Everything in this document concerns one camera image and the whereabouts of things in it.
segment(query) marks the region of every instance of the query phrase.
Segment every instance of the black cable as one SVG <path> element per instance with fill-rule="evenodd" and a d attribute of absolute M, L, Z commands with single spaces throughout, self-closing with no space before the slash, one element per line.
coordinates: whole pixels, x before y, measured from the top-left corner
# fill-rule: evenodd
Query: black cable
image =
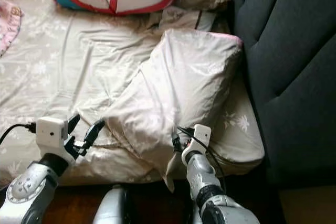
<path fill-rule="evenodd" d="M 28 124 L 14 124 L 11 127 L 9 127 L 4 134 L 0 137 L 0 145 L 2 144 L 5 137 L 9 134 L 9 132 L 14 129 L 15 127 L 24 127 L 27 128 L 30 132 L 35 133 L 36 132 L 36 123 L 28 123 Z"/>
<path fill-rule="evenodd" d="M 222 188 L 224 191 L 224 194 L 226 195 L 226 184 L 225 184 L 225 177 L 224 177 L 224 172 L 222 167 L 220 166 L 219 162 L 217 161 L 216 157 L 214 156 L 214 154 L 212 153 L 212 151 L 205 145 L 203 144 L 200 140 L 198 140 L 196 137 L 194 137 L 192 134 L 190 134 L 187 130 L 185 130 L 182 127 L 177 127 L 180 131 L 182 131 L 184 134 L 188 135 L 189 137 L 193 138 L 197 143 L 201 144 L 207 152 L 209 152 L 209 154 L 211 155 L 211 158 L 215 161 L 219 171 L 221 172 L 221 176 L 222 176 Z"/>

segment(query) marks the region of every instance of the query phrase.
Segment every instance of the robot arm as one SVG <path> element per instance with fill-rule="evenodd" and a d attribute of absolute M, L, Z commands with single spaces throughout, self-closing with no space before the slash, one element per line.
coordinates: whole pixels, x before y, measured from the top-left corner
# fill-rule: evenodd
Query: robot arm
<path fill-rule="evenodd" d="M 193 136 L 205 146 L 209 145 L 211 129 L 197 124 Z M 197 205 L 193 224 L 259 224 L 255 215 L 226 196 L 216 177 L 215 169 L 205 156 L 205 148 L 193 138 L 182 152 L 187 167 L 187 180 L 191 198 Z"/>
<path fill-rule="evenodd" d="M 80 119 L 73 116 L 68 122 L 54 118 L 40 118 L 36 122 L 36 143 L 42 159 L 32 162 L 27 170 L 15 178 L 6 192 L 0 208 L 0 223 L 41 223 L 44 212 L 54 197 L 58 178 L 79 155 L 85 155 L 93 144 L 104 121 L 97 121 L 88 130 L 84 142 L 69 135 Z"/>

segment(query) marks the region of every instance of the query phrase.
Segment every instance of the gray upholstery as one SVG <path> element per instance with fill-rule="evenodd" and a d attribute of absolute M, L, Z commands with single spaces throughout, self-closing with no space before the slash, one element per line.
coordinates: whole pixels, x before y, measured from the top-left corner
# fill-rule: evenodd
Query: gray upholstery
<path fill-rule="evenodd" d="M 336 0 L 233 0 L 269 179 L 336 183 Z"/>

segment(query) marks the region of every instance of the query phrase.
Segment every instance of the pink cloth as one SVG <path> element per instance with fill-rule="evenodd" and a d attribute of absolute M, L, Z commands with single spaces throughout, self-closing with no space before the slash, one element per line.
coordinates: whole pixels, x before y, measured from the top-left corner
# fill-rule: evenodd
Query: pink cloth
<path fill-rule="evenodd" d="M 20 7 L 7 0 L 0 0 L 0 57 L 20 31 L 21 16 Z"/>

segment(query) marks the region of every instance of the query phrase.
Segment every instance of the mattress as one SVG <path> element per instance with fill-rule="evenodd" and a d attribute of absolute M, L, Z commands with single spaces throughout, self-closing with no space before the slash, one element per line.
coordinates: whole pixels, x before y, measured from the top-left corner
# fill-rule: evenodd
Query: mattress
<path fill-rule="evenodd" d="M 166 13 L 112 17 L 67 10 L 52 0 L 11 1 L 22 8 L 24 17 L 18 37 L 0 58 L 0 133 L 12 124 L 35 121 L 40 116 L 66 119 L 79 113 L 81 120 L 72 134 L 82 140 L 89 126 L 129 85 L 165 29 L 194 28 L 196 23 L 207 26 L 197 12 L 180 15 L 174 8 Z M 221 116 L 211 142 L 227 174 L 250 171 L 264 155 L 242 80 L 240 89 L 240 96 L 245 97 L 243 107 L 250 109 L 241 112 L 245 116 L 241 124 L 239 117 L 235 121 L 234 116 L 230 120 Z M 221 132 L 235 127 L 230 123 L 243 127 L 237 139 L 231 134 L 226 140 L 228 131 Z M 0 147 L 0 185 L 8 184 L 39 158 L 35 135 L 20 128 L 11 131 Z M 175 177 L 185 177 L 185 168 L 181 167 Z M 103 129 L 87 155 L 77 159 L 60 183 L 147 183 L 161 179 L 153 167 Z"/>

